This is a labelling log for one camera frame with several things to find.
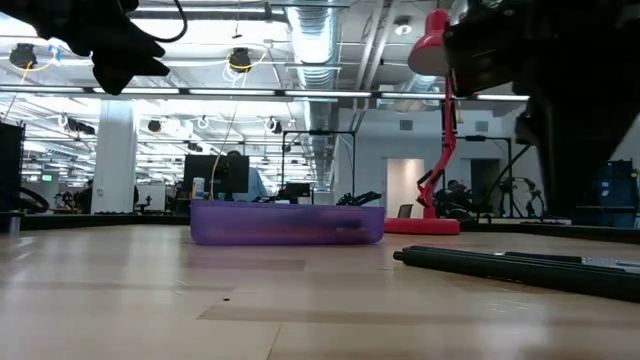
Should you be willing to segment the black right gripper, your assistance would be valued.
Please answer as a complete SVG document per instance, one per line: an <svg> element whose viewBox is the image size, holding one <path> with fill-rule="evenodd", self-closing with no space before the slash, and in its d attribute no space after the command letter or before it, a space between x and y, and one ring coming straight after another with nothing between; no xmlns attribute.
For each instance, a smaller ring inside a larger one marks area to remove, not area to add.
<svg viewBox="0 0 640 360"><path fill-rule="evenodd" d="M518 144L536 146L550 214L567 216L639 115L639 4L629 0L470 1L443 34L454 92L511 84L533 98L516 118Z"/></svg>

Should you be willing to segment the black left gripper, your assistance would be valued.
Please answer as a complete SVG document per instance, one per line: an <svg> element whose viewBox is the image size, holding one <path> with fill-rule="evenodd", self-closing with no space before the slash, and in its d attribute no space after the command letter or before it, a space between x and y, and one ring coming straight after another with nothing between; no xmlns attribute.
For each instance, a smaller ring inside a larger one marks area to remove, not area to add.
<svg viewBox="0 0 640 360"><path fill-rule="evenodd" d="M64 41L76 54L90 54L93 75L110 95L134 76L166 76L165 50L125 17L137 0L1 0L1 12L31 25L44 39Z"/></svg>

